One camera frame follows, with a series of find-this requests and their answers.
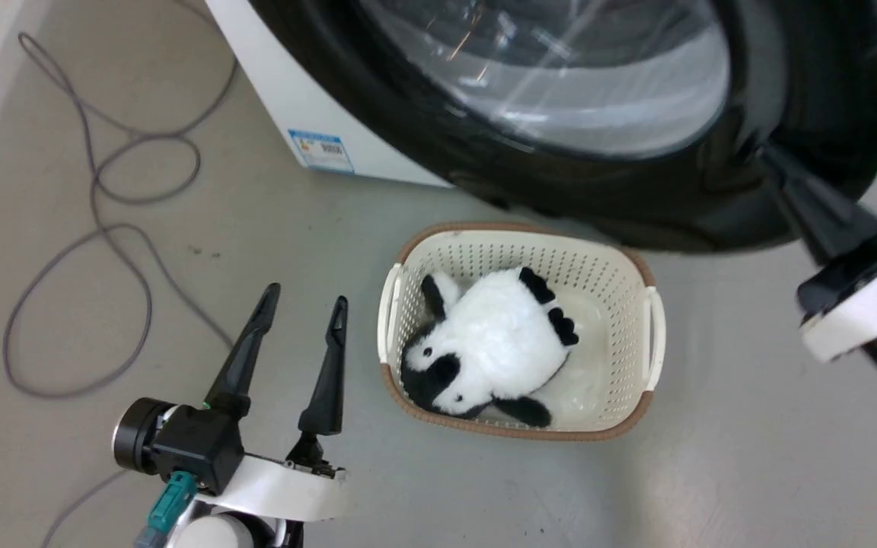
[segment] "basket handle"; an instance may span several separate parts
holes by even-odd
[[[648,361],[643,364],[645,375],[645,390],[654,390],[662,376],[662,362],[665,361],[665,306],[662,305],[662,296],[657,288],[645,288],[645,308],[649,318],[647,323],[651,326],[652,348],[649,352]]]
[[[387,364],[387,348],[394,339],[394,315],[397,314],[397,275],[401,272],[401,263],[395,263],[387,271],[384,288],[381,290],[381,302],[378,305],[378,357],[382,364]]]

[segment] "washing machine door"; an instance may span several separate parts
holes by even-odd
[[[789,239],[754,152],[877,174],[877,0],[251,0],[339,103],[496,204],[638,247]]]

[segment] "washing machine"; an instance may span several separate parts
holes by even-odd
[[[682,252],[790,239],[762,143],[853,199],[877,174],[877,0],[208,3],[311,169]]]

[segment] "brown basket rim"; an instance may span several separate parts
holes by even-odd
[[[549,228],[539,228],[539,226],[532,225],[523,225],[523,223],[518,222],[446,222],[441,225],[433,225],[429,226],[425,230],[422,230],[418,234],[416,234],[411,240],[408,241],[404,247],[401,247],[400,253],[397,255],[397,263],[404,264],[404,261],[408,259],[408,256],[411,254],[412,250],[421,244],[425,239],[429,238],[429,236],[435,236],[435,234],[441,234],[442,232],[456,232],[456,231],[465,231],[465,230],[508,230],[514,232],[534,232],[539,234],[550,234],[553,236],[564,236],[560,232],[556,230],[550,230]],[[635,250],[624,249],[624,247],[617,246],[609,246],[615,247],[615,249],[624,253],[624,256],[629,257],[631,263],[636,265],[638,269],[638,273],[641,275],[641,279],[643,279],[645,285],[651,287],[651,285],[655,284],[655,277],[652,275],[651,269],[648,267],[648,264],[645,263],[645,260],[638,254]],[[410,414],[418,420],[424,420],[425,422],[431,422],[432,424],[438,424],[440,426],[445,426],[448,428],[455,428],[457,430],[465,430],[467,432],[474,432],[477,434],[485,434],[487,436],[500,436],[503,438],[519,438],[525,440],[540,440],[540,441],[603,441],[610,440],[612,438],[616,438],[627,431],[631,430],[641,417],[644,416],[646,410],[648,410],[648,405],[651,405],[653,392],[651,390],[645,390],[641,393],[641,398],[638,399],[638,403],[636,408],[623,420],[618,424],[612,426],[611,428],[606,428],[605,430],[595,430],[595,431],[580,431],[580,432],[563,432],[557,430],[537,430],[537,429],[522,429],[522,428],[507,428],[505,426],[494,426],[492,424],[483,424],[480,422],[474,422],[473,420],[465,420],[465,419],[454,419],[451,416],[443,416],[443,414],[438,413],[430,413],[427,410],[421,409],[418,406],[413,405],[411,402],[407,402],[401,396],[400,386],[394,382],[394,378],[391,374],[392,365],[383,363],[381,364],[381,374],[384,378],[385,388],[387,388],[387,394],[391,395],[391,398],[394,400],[397,405],[400,406],[401,409],[404,410],[405,413]]]

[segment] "door glass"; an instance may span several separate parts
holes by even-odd
[[[564,148],[645,157],[716,120],[729,52],[710,0],[361,0],[467,109]]]

